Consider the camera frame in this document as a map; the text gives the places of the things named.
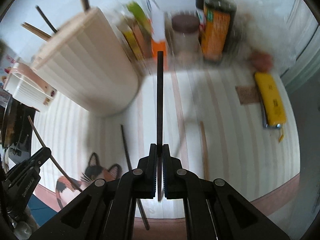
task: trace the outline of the yellow pouch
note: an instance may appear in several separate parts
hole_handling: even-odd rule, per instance
[[[268,126],[281,128],[287,121],[284,106],[273,77],[268,73],[256,72],[254,79],[261,94]]]

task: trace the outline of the wooden stick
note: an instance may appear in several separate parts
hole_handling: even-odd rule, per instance
[[[48,41],[51,38],[51,36],[49,34],[39,30],[38,28],[32,26],[29,23],[23,23],[23,24],[21,24],[21,26],[45,41]]]
[[[209,160],[208,160],[208,147],[207,139],[205,137],[204,124],[200,121],[201,139],[202,139],[202,160],[204,169],[204,179],[209,180]]]
[[[29,122],[30,122],[30,124],[31,124],[31,126],[32,126],[32,129],[33,129],[33,131],[35,132],[36,137],[38,138],[41,146],[42,146],[43,148],[45,148],[46,146],[45,146],[43,140],[41,139],[41,137],[40,137],[40,135],[39,135],[39,133],[38,133],[35,125],[33,124],[33,121],[31,120],[30,115],[28,116],[28,119],[29,119]],[[68,176],[68,174],[66,174],[66,172],[61,168],[61,166],[57,163],[57,161],[55,160],[55,158],[52,156],[52,154],[50,155],[50,159],[52,160],[52,162],[54,163],[54,165],[56,165],[56,167],[58,168],[58,170],[61,171],[61,173],[63,174],[63,176],[65,176],[65,177],[67,178],[67,180],[69,180],[69,182],[71,183],[71,185],[72,185],[74,188],[76,188],[77,190],[79,190],[80,192],[82,192],[82,189],[80,189],[79,186],[78,186],[76,183],[74,183],[74,181]]]

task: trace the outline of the soy sauce bottle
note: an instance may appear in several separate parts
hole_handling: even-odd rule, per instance
[[[201,49],[204,59],[219,62],[228,46],[236,5],[228,0],[204,0],[205,28]]]

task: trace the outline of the blue floor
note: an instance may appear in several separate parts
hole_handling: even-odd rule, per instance
[[[57,213],[46,204],[44,204],[35,195],[31,196],[28,206],[31,210],[31,214],[33,215],[39,226],[42,226]]]

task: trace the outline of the brown jar lid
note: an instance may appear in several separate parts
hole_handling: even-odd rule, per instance
[[[199,29],[199,18],[188,14],[179,14],[172,17],[172,28],[180,33],[195,33]]]

